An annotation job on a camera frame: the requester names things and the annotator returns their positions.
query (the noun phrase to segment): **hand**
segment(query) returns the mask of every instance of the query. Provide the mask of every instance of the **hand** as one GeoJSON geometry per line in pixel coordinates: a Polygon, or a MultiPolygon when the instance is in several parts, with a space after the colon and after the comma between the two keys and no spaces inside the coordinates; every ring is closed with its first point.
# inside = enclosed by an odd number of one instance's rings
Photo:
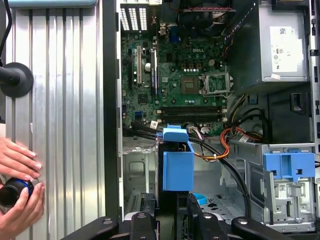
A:
{"type": "Polygon", "coordinates": [[[0,174],[29,181],[38,178],[41,164],[34,161],[36,154],[6,138],[0,138],[0,174]]]}
{"type": "Polygon", "coordinates": [[[6,214],[0,211],[0,238],[10,240],[35,224],[44,214],[44,192],[42,183],[38,183],[28,201],[28,188],[24,188],[13,208],[6,214]]]}

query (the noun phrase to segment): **side panel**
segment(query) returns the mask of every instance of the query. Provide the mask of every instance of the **side panel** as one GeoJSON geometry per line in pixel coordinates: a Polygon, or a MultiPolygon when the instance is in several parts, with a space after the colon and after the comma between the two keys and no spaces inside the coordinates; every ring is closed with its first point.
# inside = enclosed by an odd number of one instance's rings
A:
{"type": "Polygon", "coordinates": [[[6,135],[37,153],[45,211],[16,240],[59,240],[105,215],[102,1],[95,8],[13,10],[6,63],[33,90],[6,99],[6,135]]]}

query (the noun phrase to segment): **power supply label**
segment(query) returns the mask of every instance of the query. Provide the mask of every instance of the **power supply label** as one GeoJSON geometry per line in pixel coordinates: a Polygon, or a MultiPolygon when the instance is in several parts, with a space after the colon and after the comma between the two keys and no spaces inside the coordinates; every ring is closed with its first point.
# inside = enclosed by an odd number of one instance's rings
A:
{"type": "Polygon", "coordinates": [[[298,40],[295,30],[290,26],[271,26],[271,61],[273,73],[289,73],[298,71],[298,40]]]}

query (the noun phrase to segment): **black plastic frame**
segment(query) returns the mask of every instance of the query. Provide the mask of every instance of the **black plastic frame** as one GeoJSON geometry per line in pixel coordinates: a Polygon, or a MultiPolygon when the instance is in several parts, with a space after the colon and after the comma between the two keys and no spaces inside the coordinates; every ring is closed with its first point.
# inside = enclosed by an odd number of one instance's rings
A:
{"type": "Polygon", "coordinates": [[[117,169],[117,31],[118,13],[116,0],[102,3],[103,31],[103,137],[105,215],[118,219],[119,182],[117,169]]]}

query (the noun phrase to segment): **pci slot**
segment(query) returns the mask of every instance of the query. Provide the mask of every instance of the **pci slot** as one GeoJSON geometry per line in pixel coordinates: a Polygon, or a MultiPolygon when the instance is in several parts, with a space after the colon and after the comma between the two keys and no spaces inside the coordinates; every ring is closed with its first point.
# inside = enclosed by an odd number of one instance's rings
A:
{"type": "Polygon", "coordinates": [[[132,90],[132,78],[133,78],[133,68],[132,68],[132,49],[128,49],[128,84],[129,89],[132,90]]]}
{"type": "Polygon", "coordinates": [[[142,84],[142,48],[141,46],[136,47],[136,82],[142,84]]]}
{"type": "Polygon", "coordinates": [[[151,96],[156,98],[158,93],[158,59],[157,50],[151,49],[151,96]]]}

